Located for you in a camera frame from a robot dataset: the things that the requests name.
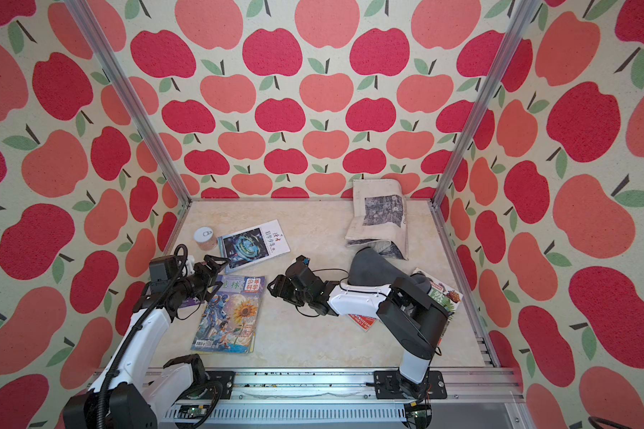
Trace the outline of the blue robot sunflower magazine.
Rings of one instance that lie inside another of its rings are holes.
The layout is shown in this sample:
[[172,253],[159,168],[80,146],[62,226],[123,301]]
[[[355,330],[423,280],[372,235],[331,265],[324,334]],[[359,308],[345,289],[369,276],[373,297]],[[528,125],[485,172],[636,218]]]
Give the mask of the blue robot sunflower magazine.
[[248,354],[254,349],[264,276],[220,275],[221,288],[208,301],[191,350]]

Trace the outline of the white book with blue vortex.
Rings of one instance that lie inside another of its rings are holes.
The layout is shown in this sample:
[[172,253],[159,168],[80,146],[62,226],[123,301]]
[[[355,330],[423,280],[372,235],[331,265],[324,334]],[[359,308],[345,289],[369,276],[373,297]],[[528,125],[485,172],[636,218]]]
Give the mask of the white book with blue vortex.
[[228,260],[226,273],[285,255],[291,248],[277,220],[218,237],[221,257]]

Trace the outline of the grey green microfibre cloth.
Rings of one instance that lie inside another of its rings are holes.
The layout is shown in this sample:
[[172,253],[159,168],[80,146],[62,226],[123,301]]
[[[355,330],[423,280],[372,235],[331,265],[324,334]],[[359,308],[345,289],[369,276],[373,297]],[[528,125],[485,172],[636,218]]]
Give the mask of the grey green microfibre cloth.
[[421,273],[406,275],[373,248],[363,248],[355,254],[347,283],[352,286],[375,287],[392,284],[397,278],[405,279],[425,293],[431,290],[431,282],[426,275]]

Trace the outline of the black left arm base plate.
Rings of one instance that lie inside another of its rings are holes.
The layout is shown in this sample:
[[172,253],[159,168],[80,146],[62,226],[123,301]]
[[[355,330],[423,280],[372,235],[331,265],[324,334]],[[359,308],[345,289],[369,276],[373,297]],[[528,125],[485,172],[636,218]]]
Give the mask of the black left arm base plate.
[[234,371],[207,371],[194,386],[192,399],[211,400],[219,393],[221,400],[230,400],[234,389]]

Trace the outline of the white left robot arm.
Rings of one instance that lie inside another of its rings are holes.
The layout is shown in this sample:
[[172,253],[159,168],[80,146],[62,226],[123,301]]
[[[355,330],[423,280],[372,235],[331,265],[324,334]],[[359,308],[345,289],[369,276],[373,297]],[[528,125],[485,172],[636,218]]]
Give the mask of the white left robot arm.
[[150,361],[180,306],[189,299],[207,302],[221,287],[218,275],[228,261],[206,255],[193,261],[184,245],[150,261],[151,279],[132,308],[132,321],[104,371],[84,394],[63,410],[67,428],[157,428],[175,402],[209,395],[209,403],[189,428],[203,425],[220,400],[231,397],[234,373],[209,373],[199,355],[175,357],[152,383],[144,380]]

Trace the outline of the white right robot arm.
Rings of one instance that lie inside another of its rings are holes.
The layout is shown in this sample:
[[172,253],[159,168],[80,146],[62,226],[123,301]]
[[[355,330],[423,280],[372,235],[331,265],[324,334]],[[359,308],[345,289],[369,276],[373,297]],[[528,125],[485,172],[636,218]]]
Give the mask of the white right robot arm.
[[447,328],[451,313],[429,293],[397,277],[381,286],[324,281],[309,268],[309,259],[297,257],[285,273],[268,284],[275,298],[308,306],[319,316],[366,316],[379,319],[404,349],[399,368],[377,388],[398,397],[424,400],[428,395],[429,366]]

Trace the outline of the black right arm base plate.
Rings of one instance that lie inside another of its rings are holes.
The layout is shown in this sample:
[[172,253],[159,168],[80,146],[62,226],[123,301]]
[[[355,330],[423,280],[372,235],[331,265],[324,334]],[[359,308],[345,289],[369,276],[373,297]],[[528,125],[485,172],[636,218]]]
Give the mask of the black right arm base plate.
[[375,371],[367,386],[374,388],[379,400],[445,400],[448,397],[444,377],[439,371],[427,371],[419,383],[412,382],[398,370]]

